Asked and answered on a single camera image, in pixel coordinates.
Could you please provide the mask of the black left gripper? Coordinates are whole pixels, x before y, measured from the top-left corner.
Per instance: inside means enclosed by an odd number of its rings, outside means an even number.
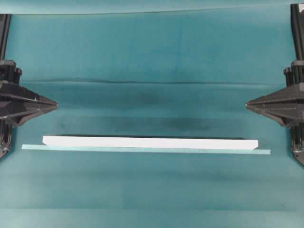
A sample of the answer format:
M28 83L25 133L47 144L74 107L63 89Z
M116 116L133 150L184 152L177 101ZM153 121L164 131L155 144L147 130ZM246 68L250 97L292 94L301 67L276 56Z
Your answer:
M14 88L14 96L10 95L9 84L0 85L0 119L15 127L25 122L58 109L58 103L39 95L25 87ZM24 106L22 101L47 104Z

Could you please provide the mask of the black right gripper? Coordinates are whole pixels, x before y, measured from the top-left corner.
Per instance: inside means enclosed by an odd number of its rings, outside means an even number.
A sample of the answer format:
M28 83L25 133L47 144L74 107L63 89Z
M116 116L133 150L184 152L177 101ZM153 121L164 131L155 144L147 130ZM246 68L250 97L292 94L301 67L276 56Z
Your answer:
M281 104L279 113L254 105ZM249 100L246 109L272 119L281 126L292 127L304 122L304 85L294 84L268 95Z

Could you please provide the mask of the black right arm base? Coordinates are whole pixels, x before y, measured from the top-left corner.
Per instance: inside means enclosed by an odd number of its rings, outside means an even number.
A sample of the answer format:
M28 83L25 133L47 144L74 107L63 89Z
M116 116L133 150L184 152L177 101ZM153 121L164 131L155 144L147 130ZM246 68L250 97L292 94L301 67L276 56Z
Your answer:
M304 165L304 123L291 128L291 145L294 158Z

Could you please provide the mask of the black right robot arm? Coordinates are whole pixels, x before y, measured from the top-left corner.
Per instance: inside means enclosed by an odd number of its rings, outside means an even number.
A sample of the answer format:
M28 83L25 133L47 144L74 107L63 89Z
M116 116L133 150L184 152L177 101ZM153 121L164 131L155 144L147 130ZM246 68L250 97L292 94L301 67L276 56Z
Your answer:
M296 60L284 69L286 87L246 103L246 109L291 128L304 122L304 5L291 4Z

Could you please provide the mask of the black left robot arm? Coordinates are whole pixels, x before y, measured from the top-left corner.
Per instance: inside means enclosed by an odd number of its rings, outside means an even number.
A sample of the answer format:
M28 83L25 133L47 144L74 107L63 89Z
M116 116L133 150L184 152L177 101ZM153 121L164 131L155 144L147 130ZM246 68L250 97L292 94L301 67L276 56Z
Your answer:
M5 60L10 14L0 16L0 127L19 127L25 122L58 109L58 103L19 84L22 70Z

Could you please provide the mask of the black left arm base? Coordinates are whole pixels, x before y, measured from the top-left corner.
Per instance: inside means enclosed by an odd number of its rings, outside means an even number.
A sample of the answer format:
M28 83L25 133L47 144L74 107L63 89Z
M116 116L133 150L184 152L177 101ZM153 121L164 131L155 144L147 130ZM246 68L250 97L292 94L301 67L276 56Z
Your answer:
M12 126L4 121L0 123L0 158L2 159L11 148Z

